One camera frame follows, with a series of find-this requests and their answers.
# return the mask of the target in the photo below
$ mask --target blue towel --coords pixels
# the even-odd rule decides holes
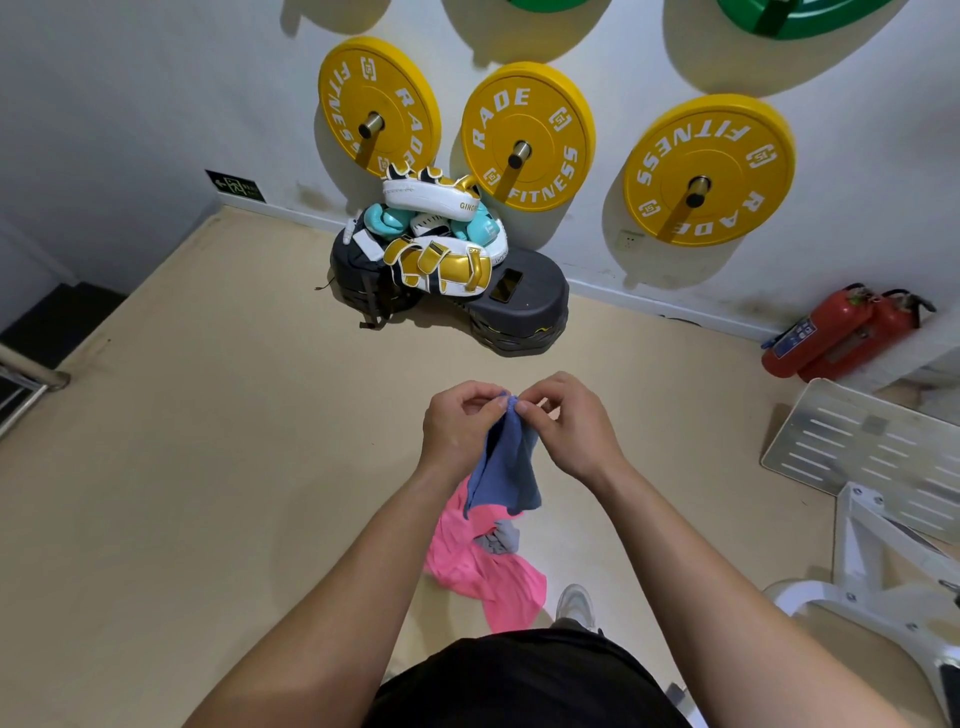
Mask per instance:
[[[514,410],[510,397],[507,411],[487,434],[487,446],[467,484],[464,518],[475,505],[502,505],[516,516],[540,508],[540,489],[530,462],[537,446],[537,432]]]

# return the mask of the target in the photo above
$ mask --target white shoe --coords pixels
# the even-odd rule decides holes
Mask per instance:
[[[596,617],[593,614],[593,602],[587,590],[579,584],[570,584],[560,595],[557,602],[556,619],[573,619],[590,632],[597,631]]]

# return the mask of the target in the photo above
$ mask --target right hand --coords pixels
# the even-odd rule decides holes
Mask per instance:
[[[554,420],[548,413],[558,407]],[[537,431],[557,467],[591,490],[604,473],[627,464],[603,402],[576,376],[557,372],[537,382],[519,395],[516,413]]]

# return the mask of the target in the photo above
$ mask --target left hand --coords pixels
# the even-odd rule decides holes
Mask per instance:
[[[434,395],[423,416],[417,471],[451,488],[467,477],[480,462],[487,432],[507,409],[504,391],[498,384],[465,381]]]

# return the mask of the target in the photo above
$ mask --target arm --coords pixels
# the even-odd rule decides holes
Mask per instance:
[[[410,479],[324,579],[247,653],[184,728],[359,726],[390,660],[444,504],[507,398],[466,382],[430,401]]]
[[[768,601],[634,470],[602,402],[583,383],[560,372],[520,399],[516,411],[550,457],[610,516],[709,725],[906,728],[893,706]],[[558,408],[555,421],[547,413]]]

